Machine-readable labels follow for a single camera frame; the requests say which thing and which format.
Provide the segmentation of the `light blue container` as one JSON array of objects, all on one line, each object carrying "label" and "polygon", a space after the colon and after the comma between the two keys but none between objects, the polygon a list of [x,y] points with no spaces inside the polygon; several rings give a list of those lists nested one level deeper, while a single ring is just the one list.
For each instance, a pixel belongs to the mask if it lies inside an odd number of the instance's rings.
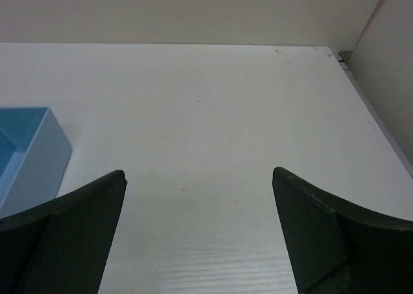
[{"label": "light blue container", "polygon": [[1,217],[54,199],[71,154],[49,107],[2,107]]}]

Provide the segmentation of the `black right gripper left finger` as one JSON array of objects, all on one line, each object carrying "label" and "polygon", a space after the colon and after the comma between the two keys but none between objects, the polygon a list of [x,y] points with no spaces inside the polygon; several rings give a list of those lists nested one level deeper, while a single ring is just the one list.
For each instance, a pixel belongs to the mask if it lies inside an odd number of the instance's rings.
[{"label": "black right gripper left finger", "polygon": [[97,293],[127,181],[112,171],[1,219],[1,293]]}]

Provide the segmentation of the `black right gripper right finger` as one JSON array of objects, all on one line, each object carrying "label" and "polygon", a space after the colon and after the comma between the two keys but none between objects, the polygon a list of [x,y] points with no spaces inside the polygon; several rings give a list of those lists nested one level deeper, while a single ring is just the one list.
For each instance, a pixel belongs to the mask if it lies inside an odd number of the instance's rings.
[{"label": "black right gripper right finger", "polygon": [[299,293],[412,293],[412,222],[277,167],[272,187]]}]

